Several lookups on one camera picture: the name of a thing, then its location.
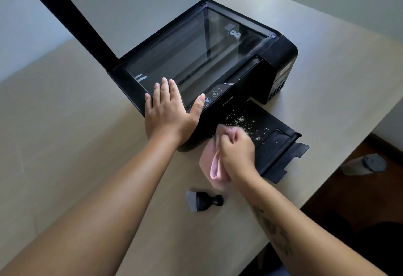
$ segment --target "brush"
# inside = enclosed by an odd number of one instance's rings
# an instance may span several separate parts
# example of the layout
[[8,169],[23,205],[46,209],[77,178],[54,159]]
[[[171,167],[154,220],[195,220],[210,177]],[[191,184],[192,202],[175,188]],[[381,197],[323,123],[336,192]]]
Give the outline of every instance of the brush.
[[211,205],[222,206],[224,204],[222,195],[211,197],[208,193],[200,191],[188,191],[186,192],[186,198],[192,212],[205,211]]

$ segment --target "forearm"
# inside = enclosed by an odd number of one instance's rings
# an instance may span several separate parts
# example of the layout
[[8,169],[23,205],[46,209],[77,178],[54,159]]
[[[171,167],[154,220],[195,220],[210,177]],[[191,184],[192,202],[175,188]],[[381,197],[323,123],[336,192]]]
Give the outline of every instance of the forearm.
[[313,222],[259,175],[237,182],[273,247],[293,275],[384,275]]
[[0,274],[114,275],[178,144],[169,134],[152,138]]

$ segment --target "gray bottle cap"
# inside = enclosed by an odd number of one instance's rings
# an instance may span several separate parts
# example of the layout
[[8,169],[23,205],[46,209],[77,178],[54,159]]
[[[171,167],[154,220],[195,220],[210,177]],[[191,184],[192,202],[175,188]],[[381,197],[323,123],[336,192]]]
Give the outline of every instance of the gray bottle cap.
[[375,173],[384,172],[386,170],[386,160],[378,154],[369,154],[363,157],[362,165]]

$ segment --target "glass surface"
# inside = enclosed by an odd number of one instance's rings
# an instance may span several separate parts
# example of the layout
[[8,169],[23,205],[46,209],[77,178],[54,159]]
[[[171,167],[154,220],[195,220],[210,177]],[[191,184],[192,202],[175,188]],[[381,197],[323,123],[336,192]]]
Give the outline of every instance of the glass surface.
[[150,94],[162,77],[174,79],[188,105],[265,38],[205,8],[126,69]]

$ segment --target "printer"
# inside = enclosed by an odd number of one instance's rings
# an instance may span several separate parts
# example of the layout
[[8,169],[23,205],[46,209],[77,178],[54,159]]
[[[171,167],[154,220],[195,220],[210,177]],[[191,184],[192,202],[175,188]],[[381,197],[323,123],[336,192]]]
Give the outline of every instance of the printer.
[[256,169],[277,183],[308,149],[296,142],[301,134],[255,102],[265,104],[283,88],[298,55],[278,31],[213,0],[41,1],[143,116],[144,95],[162,77],[176,82],[187,111],[206,95],[180,151],[212,137],[219,123],[240,126],[255,143]]

